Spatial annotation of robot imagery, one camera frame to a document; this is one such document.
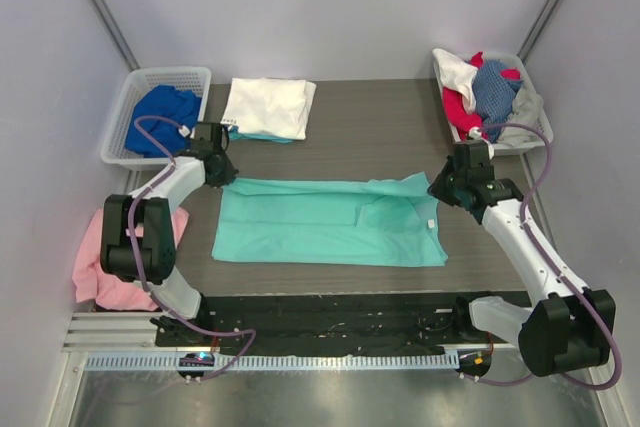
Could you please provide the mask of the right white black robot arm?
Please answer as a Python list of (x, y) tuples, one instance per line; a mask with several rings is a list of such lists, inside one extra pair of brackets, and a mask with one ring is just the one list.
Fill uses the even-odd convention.
[(496, 177), (489, 145), (456, 143), (429, 192), (466, 210), (497, 241), (532, 305), (518, 307), (498, 296), (472, 300), (451, 318), (455, 336), (472, 342), (491, 333), (515, 346), (537, 377), (612, 362), (612, 377), (600, 387), (615, 384), (622, 362), (613, 338), (613, 297), (591, 289), (562, 260), (531, 216), (526, 196), (513, 181)]

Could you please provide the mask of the teal t shirt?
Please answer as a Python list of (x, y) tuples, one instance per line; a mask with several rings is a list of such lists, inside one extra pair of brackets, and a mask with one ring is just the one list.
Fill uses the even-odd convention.
[(237, 263), (441, 267), (437, 200), (402, 180), (240, 178), (223, 190), (212, 256)]

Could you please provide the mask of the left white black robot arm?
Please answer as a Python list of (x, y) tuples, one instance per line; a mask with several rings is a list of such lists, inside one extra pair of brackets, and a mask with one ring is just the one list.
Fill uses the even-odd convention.
[[(186, 136), (186, 148), (171, 154), (144, 129), (147, 120), (176, 127)], [(138, 285), (165, 315), (179, 322), (178, 333), (187, 343), (200, 346), (211, 338), (213, 322), (205, 297), (176, 265), (172, 216), (202, 186), (221, 188), (235, 180), (238, 170), (227, 154), (229, 131), (212, 122), (198, 122), (189, 129), (155, 115), (139, 117), (134, 127), (168, 163), (142, 187), (105, 200), (100, 264), (104, 272)]]

